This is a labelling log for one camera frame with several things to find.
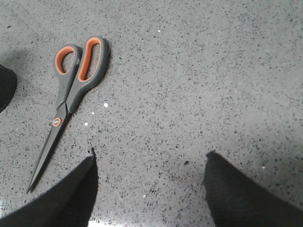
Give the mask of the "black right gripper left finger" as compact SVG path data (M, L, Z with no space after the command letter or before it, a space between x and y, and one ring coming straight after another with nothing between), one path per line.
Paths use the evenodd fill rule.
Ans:
M2 227L86 227L98 192L96 154L86 157L58 184L1 218Z

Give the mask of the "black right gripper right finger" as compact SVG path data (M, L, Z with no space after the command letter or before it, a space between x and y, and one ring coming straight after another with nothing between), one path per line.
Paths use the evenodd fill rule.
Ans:
M205 166L205 198L217 227L301 227L303 212L268 192L216 152Z

